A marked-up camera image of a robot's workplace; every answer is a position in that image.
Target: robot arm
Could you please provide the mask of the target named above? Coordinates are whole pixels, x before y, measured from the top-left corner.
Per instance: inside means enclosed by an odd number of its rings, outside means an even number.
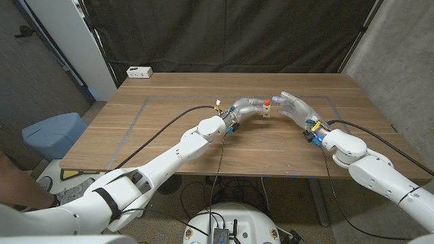
[[[146,165],[110,171],[96,180],[83,197],[60,207],[19,213],[0,205],[0,235],[99,234],[107,227],[119,230],[141,213],[136,210],[121,214],[122,211],[145,207],[155,191],[184,163],[200,157],[214,138],[227,129],[235,131],[242,115],[267,113],[262,109],[263,102],[238,100],[220,116],[202,120],[177,145]]]
[[[332,129],[299,98],[282,92],[280,97],[273,97],[273,101],[286,108],[279,113],[289,116],[305,129],[304,135],[309,142],[334,151],[334,162],[347,168],[357,183],[396,203],[434,233],[434,195],[400,174],[387,157],[369,149],[362,139]]]

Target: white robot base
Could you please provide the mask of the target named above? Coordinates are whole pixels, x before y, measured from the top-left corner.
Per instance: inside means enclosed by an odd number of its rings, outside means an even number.
[[[211,217],[211,234],[205,236],[190,227],[185,228],[184,244],[205,243],[280,243],[279,233],[275,223],[258,209],[243,203],[217,203],[211,206],[211,211],[218,221]],[[191,226],[208,233],[210,229],[210,215],[206,209],[189,221]]]

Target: black curtain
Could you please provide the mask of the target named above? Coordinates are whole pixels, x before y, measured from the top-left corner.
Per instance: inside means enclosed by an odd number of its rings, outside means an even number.
[[[85,0],[119,83],[154,72],[336,73],[375,0]]]

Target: blue connector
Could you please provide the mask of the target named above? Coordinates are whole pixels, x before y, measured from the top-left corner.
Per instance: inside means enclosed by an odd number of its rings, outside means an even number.
[[[315,135],[315,139],[319,140],[320,142],[323,141],[323,138],[321,136]]]
[[[319,142],[319,140],[318,139],[313,139],[312,140],[312,142],[314,143],[314,145],[316,145],[316,146],[321,146],[321,142]]]

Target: blue bin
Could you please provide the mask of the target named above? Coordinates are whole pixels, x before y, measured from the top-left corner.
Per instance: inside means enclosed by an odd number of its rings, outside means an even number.
[[[29,148],[52,161],[62,159],[86,128],[78,113],[68,113],[22,129],[22,138]]]

